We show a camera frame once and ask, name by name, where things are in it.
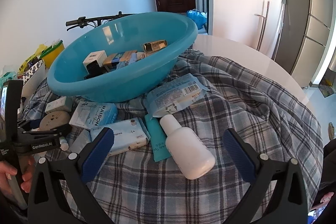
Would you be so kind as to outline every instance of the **round beige object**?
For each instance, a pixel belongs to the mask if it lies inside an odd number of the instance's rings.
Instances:
[[[65,111],[55,111],[46,115],[41,123],[39,131],[50,130],[70,122],[70,115]]]

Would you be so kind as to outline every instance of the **checkered tablecloth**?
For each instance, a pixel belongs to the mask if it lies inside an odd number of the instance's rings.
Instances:
[[[204,99],[174,114],[182,126],[192,128],[216,158],[214,168],[197,180],[187,180],[172,158],[154,162],[150,144],[108,158],[88,184],[101,207],[115,223],[222,223],[239,203],[249,184],[242,181],[221,135],[234,128],[258,153],[273,160],[298,159],[305,179],[309,207],[317,193],[322,172],[323,146],[320,125],[312,113],[272,80],[221,57],[188,50],[165,81],[191,73],[207,86]],[[116,104],[117,119],[143,117],[142,95]],[[31,98],[24,118],[40,118],[46,104],[56,99],[43,82]],[[80,132],[73,131],[69,143]],[[52,160],[65,156],[54,150]],[[63,189],[76,217],[75,202]],[[265,211],[269,188],[256,217]]]

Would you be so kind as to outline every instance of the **bolt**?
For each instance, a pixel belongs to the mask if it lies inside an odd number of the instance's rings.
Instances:
[[[71,153],[69,156],[68,156],[69,160],[74,160],[75,158],[77,158],[77,153]]]
[[[260,154],[259,157],[260,157],[262,160],[268,160],[268,159],[269,159],[269,157],[268,157],[267,154],[265,154],[265,153]]]
[[[43,164],[43,163],[45,163],[45,157],[42,157],[39,159],[39,164]]]
[[[298,164],[297,160],[294,159],[294,158],[291,158],[291,163],[293,163],[294,165],[297,165],[297,164]]]

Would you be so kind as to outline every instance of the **yellow container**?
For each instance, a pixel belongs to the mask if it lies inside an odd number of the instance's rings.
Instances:
[[[45,62],[47,68],[51,67],[51,64],[55,61],[56,57],[64,50],[63,41],[60,40],[54,47],[50,46],[44,50],[41,54],[41,58]]]

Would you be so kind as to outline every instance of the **round tabletop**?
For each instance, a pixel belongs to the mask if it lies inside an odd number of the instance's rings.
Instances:
[[[194,49],[204,55],[229,58],[238,64],[253,70],[283,86],[294,95],[312,113],[314,109],[298,83],[281,66],[266,55],[242,43],[212,35],[199,34]]]

